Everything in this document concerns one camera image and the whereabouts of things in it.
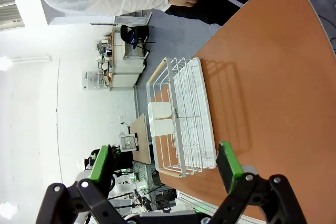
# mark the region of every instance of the office chair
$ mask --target office chair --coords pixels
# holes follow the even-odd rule
[[[143,50],[146,50],[148,53],[150,51],[146,48],[138,46],[139,43],[147,44],[147,43],[155,43],[155,42],[147,42],[146,39],[149,37],[149,28],[153,26],[134,26],[129,27],[126,25],[122,25],[120,27],[120,36],[123,41],[127,44],[132,45],[133,49],[139,47]]]

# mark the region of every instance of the orange tabletop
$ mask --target orange tabletop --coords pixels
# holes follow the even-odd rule
[[[336,223],[335,55],[309,1],[250,0],[195,56],[216,145],[263,178],[287,176],[308,223]],[[226,197],[217,169],[160,178],[217,206]]]

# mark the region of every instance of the bolt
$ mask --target bolt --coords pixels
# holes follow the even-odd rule
[[[210,221],[210,218],[209,217],[205,217],[201,220],[201,224],[208,224]]]
[[[84,181],[81,185],[82,185],[82,187],[86,188],[86,187],[89,186],[89,183],[87,183],[86,181]]]
[[[245,177],[245,179],[246,179],[247,181],[251,181],[251,180],[253,179],[253,176],[252,176],[252,175],[247,175],[247,176]]]
[[[279,178],[279,177],[275,177],[274,179],[273,179],[273,181],[275,182],[275,183],[280,183],[280,181],[281,181],[281,178]]]

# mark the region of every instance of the dish rack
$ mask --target dish rack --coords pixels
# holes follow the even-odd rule
[[[148,104],[169,102],[172,134],[153,136],[155,168],[175,177],[216,167],[216,149],[201,62],[164,58],[146,85]]]

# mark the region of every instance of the dish rack handle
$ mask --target dish rack handle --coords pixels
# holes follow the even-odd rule
[[[157,69],[155,70],[155,72],[152,74],[152,76],[149,78],[149,80],[148,80],[148,83],[152,83],[153,82],[153,80],[155,79],[155,77],[158,75],[158,73],[160,72],[160,70],[164,67],[164,65],[166,64],[166,62],[167,62],[167,59],[166,58],[164,58],[162,61],[161,61],[161,63],[160,63],[160,65],[157,67]]]
[[[181,178],[181,173],[179,173],[178,171],[173,172],[172,170],[160,169],[159,172],[163,173],[163,174],[173,176],[173,177],[176,177],[176,178]]]

